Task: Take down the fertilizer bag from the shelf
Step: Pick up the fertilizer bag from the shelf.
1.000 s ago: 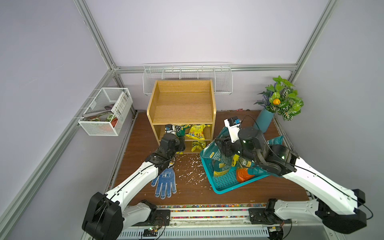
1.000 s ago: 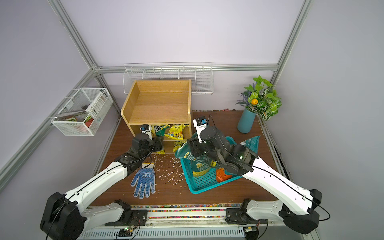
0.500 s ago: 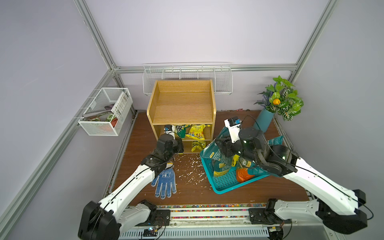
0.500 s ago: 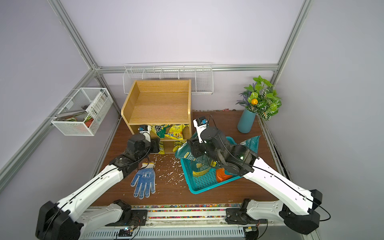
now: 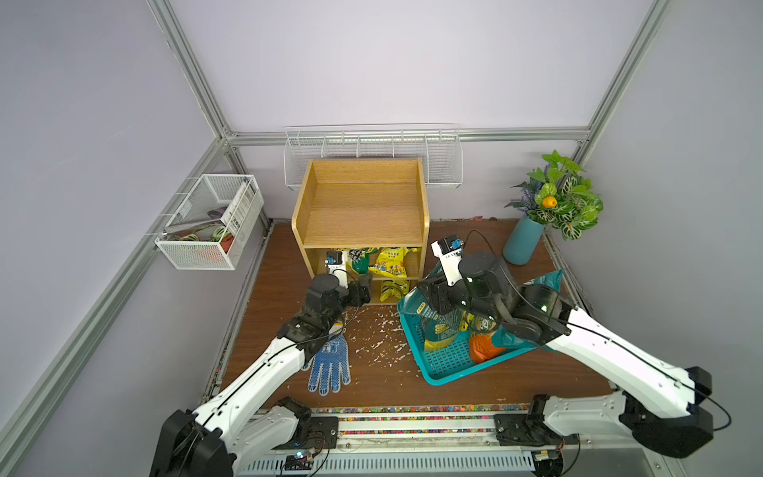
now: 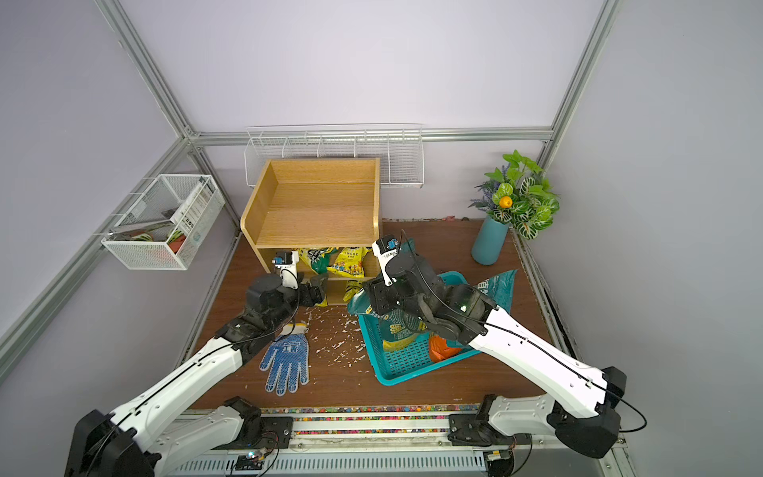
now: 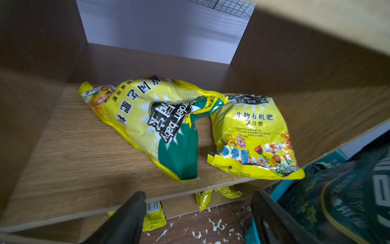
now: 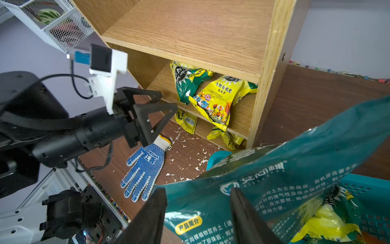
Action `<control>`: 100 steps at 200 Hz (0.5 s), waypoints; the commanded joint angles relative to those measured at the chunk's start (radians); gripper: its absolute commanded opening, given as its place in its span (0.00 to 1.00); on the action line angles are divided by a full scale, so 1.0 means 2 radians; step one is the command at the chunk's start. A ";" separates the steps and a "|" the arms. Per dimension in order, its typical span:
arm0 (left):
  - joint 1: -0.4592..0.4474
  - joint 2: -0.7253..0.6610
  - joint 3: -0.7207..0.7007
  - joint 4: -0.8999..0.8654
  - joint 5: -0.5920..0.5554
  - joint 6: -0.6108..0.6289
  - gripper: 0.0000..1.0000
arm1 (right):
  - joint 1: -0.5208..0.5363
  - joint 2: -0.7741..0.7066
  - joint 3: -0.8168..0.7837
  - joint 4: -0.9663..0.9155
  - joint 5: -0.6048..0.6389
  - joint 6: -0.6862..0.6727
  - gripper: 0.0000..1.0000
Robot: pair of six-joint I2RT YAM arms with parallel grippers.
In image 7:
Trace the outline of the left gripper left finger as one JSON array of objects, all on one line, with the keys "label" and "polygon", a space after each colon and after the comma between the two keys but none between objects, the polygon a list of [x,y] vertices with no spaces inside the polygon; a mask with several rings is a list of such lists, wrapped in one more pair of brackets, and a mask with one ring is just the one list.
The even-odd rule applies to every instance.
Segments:
[{"label": "left gripper left finger", "polygon": [[146,194],[138,191],[132,195],[83,244],[138,244],[146,216]]}]

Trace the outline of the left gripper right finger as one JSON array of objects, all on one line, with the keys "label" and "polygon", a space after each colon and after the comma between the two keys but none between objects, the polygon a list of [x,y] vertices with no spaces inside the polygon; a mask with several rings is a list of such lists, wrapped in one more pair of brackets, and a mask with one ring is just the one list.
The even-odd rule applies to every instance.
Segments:
[{"label": "left gripper right finger", "polygon": [[259,190],[252,197],[251,208],[255,222],[255,234],[261,244],[318,244],[265,191]]}]

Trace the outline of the dark green yellow fertilizer bag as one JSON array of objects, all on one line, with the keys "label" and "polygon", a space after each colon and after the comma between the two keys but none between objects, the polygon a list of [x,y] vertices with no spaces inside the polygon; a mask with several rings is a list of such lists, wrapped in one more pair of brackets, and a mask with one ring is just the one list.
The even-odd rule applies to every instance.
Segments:
[{"label": "dark green yellow fertilizer bag", "polygon": [[307,176],[278,204],[322,244],[388,244],[389,146]]}]

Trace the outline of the yellow green packet shelf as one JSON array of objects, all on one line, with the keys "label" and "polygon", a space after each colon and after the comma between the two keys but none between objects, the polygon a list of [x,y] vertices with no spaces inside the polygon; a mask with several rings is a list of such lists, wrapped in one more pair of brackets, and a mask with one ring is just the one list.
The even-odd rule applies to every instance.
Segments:
[{"label": "yellow green packet shelf", "polygon": [[159,75],[137,77],[117,86],[93,87],[84,82],[78,94],[105,124],[179,182],[199,177],[195,122],[228,101],[219,92]]}]

